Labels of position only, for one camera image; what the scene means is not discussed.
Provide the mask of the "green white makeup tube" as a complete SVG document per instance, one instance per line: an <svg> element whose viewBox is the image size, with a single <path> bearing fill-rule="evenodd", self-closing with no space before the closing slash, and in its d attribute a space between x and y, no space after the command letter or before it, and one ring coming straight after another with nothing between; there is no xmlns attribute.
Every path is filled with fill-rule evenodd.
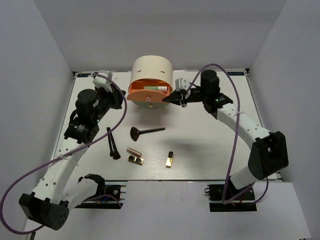
<svg viewBox="0 0 320 240"><path fill-rule="evenodd" d="M144 86L145 90L154 90L154 91L159 91L159 92L166 92L168 90L167 86Z"/></svg>

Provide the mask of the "round beige orange organizer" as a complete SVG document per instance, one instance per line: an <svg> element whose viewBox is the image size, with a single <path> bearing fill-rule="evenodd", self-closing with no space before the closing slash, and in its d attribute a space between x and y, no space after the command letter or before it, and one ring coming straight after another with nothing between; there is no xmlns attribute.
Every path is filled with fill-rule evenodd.
<svg viewBox="0 0 320 240"><path fill-rule="evenodd" d="M166 92L144 89L144 86L167 86ZM145 55L135 60L132 66L126 99L140 108L166 108L162 99L173 91L173 66L158 55Z"/></svg>

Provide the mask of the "black fan brush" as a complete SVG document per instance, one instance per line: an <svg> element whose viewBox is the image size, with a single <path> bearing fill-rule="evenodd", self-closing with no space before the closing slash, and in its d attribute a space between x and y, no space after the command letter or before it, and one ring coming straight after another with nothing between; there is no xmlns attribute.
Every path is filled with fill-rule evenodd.
<svg viewBox="0 0 320 240"><path fill-rule="evenodd" d="M130 137L133 141L136 142L140 135L161 132L161 131L164 131L165 129L166 129L165 127L160 127L160 128L146 129L146 130L138 130L136 127L133 126L130 129Z"/></svg>

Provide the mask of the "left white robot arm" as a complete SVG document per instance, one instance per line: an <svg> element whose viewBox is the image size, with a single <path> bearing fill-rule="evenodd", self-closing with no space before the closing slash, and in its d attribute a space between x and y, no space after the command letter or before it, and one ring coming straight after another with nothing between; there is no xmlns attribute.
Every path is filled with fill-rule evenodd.
<svg viewBox="0 0 320 240"><path fill-rule="evenodd" d="M59 230L72 209L87 199L105 196L105 180L98 174L80 177L66 190L66 184L89 145L99 132L99 122L110 109L122 108L126 92L114 84L94 85L77 95L75 110L60 146L58 160L49 165L45 175L30 194L22 194L19 205L29 220L52 230Z"/></svg>

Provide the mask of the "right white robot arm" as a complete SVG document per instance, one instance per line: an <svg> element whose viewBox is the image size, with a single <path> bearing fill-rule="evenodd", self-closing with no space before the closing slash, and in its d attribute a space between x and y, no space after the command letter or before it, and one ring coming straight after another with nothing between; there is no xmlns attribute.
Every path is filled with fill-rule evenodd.
<svg viewBox="0 0 320 240"><path fill-rule="evenodd" d="M236 200L244 188L263 180L289 165L287 143L280 131L271 132L238 111L233 101L220 89L220 79L213 70L200 74L200 85L178 78L175 90L163 102L186 107L188 103L203 104L204 109L216 120L224 123L247 144L250 155L247 165L229 177L226 195Z"/></svg>

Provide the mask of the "gold black lipstick upright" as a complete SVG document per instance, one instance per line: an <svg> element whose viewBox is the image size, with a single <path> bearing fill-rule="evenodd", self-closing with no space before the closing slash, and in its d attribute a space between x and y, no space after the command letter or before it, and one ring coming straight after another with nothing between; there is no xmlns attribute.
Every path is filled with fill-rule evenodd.
<svg viewBox="0 0 320 240"><path fill-rule="evenodd" d="M167 168L170 168L172 166L173 156L174 156L174 152L169 151L168 156L167 156L167 160L166 160L166 164L165 164L165 166Z"/></svg>

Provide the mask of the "rose gold lipstick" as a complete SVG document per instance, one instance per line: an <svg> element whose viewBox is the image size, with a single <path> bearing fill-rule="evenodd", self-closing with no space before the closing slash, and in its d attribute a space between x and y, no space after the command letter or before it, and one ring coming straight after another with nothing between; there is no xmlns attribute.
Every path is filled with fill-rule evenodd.
<svg viewBox="0 0 320 240"><path fill-rule="evenodd" d="M131 154L131 155L133 155L133 156L136 156L136 157L138 157L138 158L140 158L140 157L142 156L142 153L141 153L141 152L139 152L139 151L137 151L137 150L135 150L135 149L133 149L133 148L130 148L130 147L128 147L128 148L126 149L126 151L127 151L129 154Z"/></svg>

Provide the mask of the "black gold lipstick case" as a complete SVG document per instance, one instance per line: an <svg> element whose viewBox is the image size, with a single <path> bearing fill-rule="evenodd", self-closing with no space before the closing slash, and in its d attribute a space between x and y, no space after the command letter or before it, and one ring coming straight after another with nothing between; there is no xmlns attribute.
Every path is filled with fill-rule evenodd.
<svg viewBox="0 0 320 240"><path fill-rule="evenodd" d="M142 165L143 162L144 162L144 159L143 159L143 158L140 158L140 157L136 157L136 156L130 155L130 156L128 157L128 161L131 162L131 163L135 163L135 164L138 164L138 165Z"/></svg>

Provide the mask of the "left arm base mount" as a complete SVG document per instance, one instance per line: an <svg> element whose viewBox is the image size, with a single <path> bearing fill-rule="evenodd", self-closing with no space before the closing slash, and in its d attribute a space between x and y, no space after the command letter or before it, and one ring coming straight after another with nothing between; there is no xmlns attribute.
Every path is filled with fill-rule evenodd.
<svg viewBox="0 0 320 240"><path fill-rule="evenodd" d="M127 193L127 181L106 181L104 195L82 202L77 209L120 210Z"/></svg>

